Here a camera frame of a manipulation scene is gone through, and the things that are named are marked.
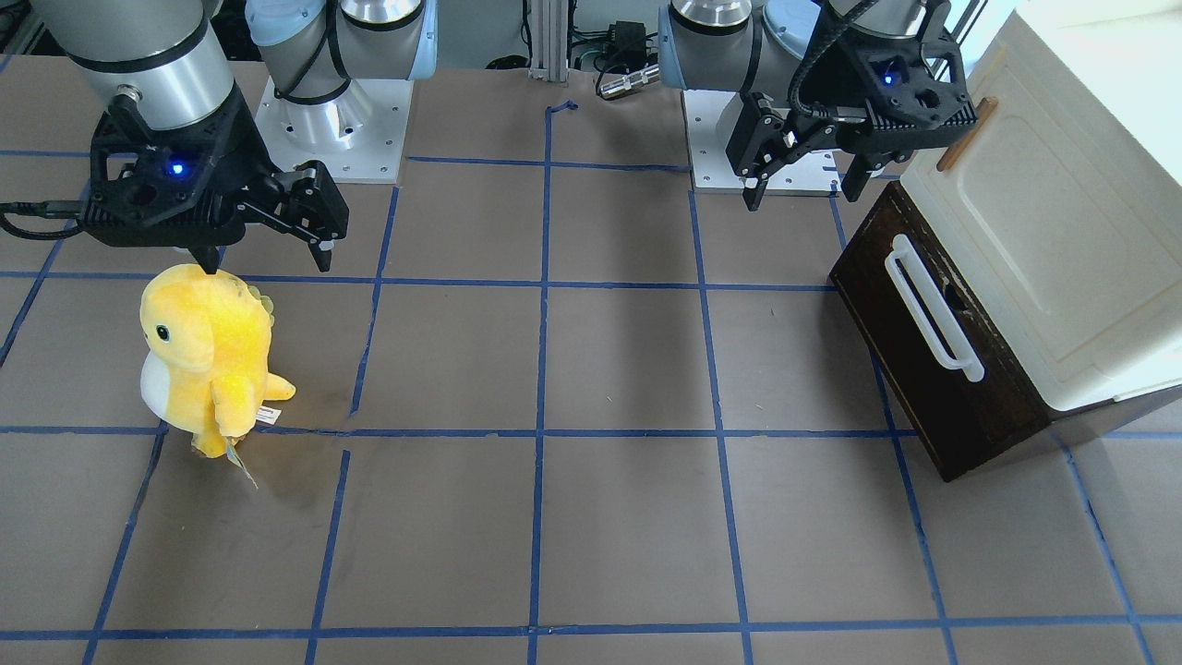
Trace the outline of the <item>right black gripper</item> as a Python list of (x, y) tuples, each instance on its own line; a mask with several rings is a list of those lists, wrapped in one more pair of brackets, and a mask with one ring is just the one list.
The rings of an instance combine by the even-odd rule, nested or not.
[(210, 276), (247, 223), (301, 240), (320, 272), (349, 230), (327, 164), (278, 172), (240, 89), (210, 116), (170, 130), (149, 128), (139, 102), (115, 94), (91, 139), (89, 193), (83, 232), (116, 248), (183, 248)]

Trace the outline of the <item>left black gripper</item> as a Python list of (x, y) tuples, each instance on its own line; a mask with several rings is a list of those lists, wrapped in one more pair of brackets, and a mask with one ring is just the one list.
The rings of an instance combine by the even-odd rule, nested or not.
[(853, 154), (842, 193), (857, 202), (891, 154), (950, 146), (978, 123), (961, 51), (948, 30), (930, 41), (845, 30), (803, 76), (801, 102), (830, 116), (803, 116), (801, 129), (793, 129), (771, 97), (752, 92), (738, 92), (726, 107), (735, 116), (726, 159), (742, 180), (748, 211), (759, 211), (777, 172), (803, 161), (808, 161), (805, 172), (825, 180), (821, 194), (832, 193), (834, 148)]

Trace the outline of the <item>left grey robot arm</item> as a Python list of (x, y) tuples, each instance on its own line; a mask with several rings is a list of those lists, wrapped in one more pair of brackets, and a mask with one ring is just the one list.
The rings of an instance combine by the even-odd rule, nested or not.
[(671, 1), (657, 41), (667, 87), (738, 97), (725, 138), (743, 206), (816, 151), (852, 156), (857, 201), (873, 170), (954, 146), (978, 125), (948, 1)]

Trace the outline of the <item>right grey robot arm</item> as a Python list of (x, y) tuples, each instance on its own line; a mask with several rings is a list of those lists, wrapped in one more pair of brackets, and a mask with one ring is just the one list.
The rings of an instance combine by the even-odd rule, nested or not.
[(349, 230), (339, 182), (392, 182), (392, 85), (439, 66), (435, 1), (248, 1), (269, 92), (249, 109), (212, 28), (212, 1), (35, 1), (104, 104), (87, 197), (35, 206), (115, 248), (176, 248), (206, 273), (265, 224), (331, 266)]

